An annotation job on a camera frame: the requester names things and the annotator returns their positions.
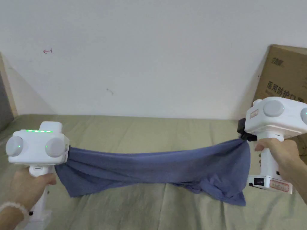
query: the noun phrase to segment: bracelet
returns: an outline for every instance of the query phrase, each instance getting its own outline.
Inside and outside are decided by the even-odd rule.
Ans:
[[[14,202],[5,202],[3,205],[0,206],[0,212],[2,212],[2,210],[7,207],[17,208],[18,210],[22,212],[23,217],[24,217],[23,221],[20,222],[16,228],[19,228],[19,229],[24,228],[29,221],[29,211],[21,204],[17,204]]]

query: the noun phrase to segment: bed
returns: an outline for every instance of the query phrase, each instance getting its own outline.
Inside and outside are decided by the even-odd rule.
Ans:
[[[8,163],[6,141],[14,131],[38,129],[42,121],[59,121],[71,146],[114,153],[188,150],[238,137],[237,121],[109,116],[21,115],[10,117],[0,132],[0,203],[15,171]],[[250,174],[260,171],[251,143]],[[304,229],[307,205],[300,195],[247,186],[246,207],[214,200],[207,194],[169,184],[136,184],[70,198],[58,180],[49,187],[47,229]]]

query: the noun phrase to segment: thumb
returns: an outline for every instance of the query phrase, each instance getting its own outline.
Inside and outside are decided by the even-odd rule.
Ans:
[[[257,145],[255,147],[255,151],[262,151],[264,148],[269,148],[272,144],[273,139],[275,138],[265,138],[258,140]]]
[[[48,173],[45,175],[41,175],[38,177],[38,179],[44,184],[44,186],[46,185],[55,185],[56,184],[56,176],[53,173]]]

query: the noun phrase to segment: label sticker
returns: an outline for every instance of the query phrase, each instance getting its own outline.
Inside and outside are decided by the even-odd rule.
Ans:
[[[289,191],[289,185],[281,183],[279,181],[275,181],[275,180],[270,181],[270,187],[273,189],[284,191],[284,192]]]
[[[255,110],[254,112],[251,112],[250,119],[252,119],[253,117],[257,116],[258,115],[258,111],[259,111],[259,109]]]

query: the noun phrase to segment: green led light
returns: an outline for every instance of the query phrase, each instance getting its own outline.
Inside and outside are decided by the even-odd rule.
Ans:
[[[44,131],[44,130],[31,130],[31,129],[27,129],[27,132],[52,132],[52,131]]]

